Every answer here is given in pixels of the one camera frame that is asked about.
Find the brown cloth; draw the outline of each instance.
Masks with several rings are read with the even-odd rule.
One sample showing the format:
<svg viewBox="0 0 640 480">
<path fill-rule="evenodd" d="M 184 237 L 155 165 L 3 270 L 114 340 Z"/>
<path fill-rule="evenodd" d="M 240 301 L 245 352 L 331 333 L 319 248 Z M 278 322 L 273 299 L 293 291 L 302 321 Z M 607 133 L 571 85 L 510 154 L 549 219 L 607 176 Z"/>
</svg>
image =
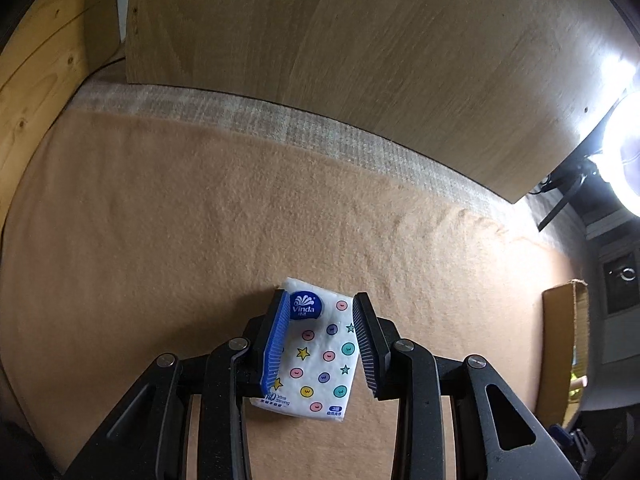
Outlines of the brown cloth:
<svg viewBox="0 0 640 480">
<path fill-rule="evenodd" d="M 68 110 L 23 177 L 0 267 L 0 354 L 34 434 L 65 468 L 156 355 L 239 335 L 286 276 L 367 291 L 402 336 L 485 355 L 532 408 L 541 293 L 574 273 L 492 220 L 317 153 Z M 396 407 L 359 368 L 341 424 L 248 406 L 254 477 L 387 479 Z"/>
</svg>

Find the silver screw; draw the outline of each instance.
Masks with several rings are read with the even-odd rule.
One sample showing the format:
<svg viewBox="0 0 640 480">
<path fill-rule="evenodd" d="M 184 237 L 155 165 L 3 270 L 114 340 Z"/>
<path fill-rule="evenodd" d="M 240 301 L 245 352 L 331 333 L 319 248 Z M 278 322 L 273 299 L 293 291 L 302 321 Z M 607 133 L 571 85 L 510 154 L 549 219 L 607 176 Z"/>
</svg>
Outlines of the silver screw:
<svg viewBox="0 0 640 480">
<path fill-rule="evenodd" d="M 466 360 L 469 366 L 472 368 L 484 368 L 486 366 L 486 359 L 481 355 L 470 355 Z"/>
<path fill-rule="evenodd" d="M 410 352 L 414 349 L 414 342 L 410 339 L 398 339 L 398 341 L 394 343 L 394 346 L 396 350 L 401 352 Z"/>
<path fill-rule="evenodd" d="M 175 363 L 175 356 L 173 354 L 162 354 L 156 359 L 156 364 L 161 368 L 168 368 Z"/>
<path fill-rule="evenodd" d="M 249 342 L 244 337 L 235 337 L 229 341 L 229 348 L 232 350 L 244 350 L 249 346 Z"/>
</svg>

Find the vinda logo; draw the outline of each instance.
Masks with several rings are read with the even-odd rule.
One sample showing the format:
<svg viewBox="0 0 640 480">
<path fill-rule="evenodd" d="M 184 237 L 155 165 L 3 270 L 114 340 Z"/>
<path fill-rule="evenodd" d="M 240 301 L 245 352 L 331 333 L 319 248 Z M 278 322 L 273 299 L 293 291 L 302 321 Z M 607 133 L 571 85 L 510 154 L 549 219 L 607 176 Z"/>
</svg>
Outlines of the vinda logo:
<svg viewBox="0 0 640 480">
<path fill-rule="evenodd" d="M 318 319 L 322 301 L 317 294 L 302 290 L 291 295 L 291 319 Z"/>
</svg>

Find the teal circle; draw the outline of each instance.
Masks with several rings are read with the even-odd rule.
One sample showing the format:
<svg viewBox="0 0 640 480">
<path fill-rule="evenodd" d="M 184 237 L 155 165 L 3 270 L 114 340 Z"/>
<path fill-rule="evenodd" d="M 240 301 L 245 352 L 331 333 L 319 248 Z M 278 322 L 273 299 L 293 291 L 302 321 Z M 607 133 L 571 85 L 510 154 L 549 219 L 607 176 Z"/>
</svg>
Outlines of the teal circle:
<svg viewBox="0 0 640 480">
<path fill-rule="evenodd" d="M 344 384 L 336 386 L 334 388 L 334 395 L 338 398 L 344 397 L 347 394 L 347 387 Z"/>
<path fill-rule="evenodd" d="M 342 345 L 342 353 L 345 355 L 351 355 L 356 351 L 356 345 L 353 343 L 345 343 Z"/>
</svg>

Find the yellow star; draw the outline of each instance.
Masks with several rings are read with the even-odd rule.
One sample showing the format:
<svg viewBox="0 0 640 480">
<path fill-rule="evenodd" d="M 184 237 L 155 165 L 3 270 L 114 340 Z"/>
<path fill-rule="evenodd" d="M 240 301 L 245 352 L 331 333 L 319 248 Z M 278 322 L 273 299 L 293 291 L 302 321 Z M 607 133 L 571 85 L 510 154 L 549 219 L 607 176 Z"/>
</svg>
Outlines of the yellow star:
<svg viewBox="0 0 640 480">
<path fill-rule="evenodd" d="M 298 348 L 298 355 L 296 355 L 296 357 L 300 357 L 303 361 L 305 360 L 305 357 L 309 357 L 311 354 L 306 351 L 306 346 L 304 348 Z"/>
</svg>

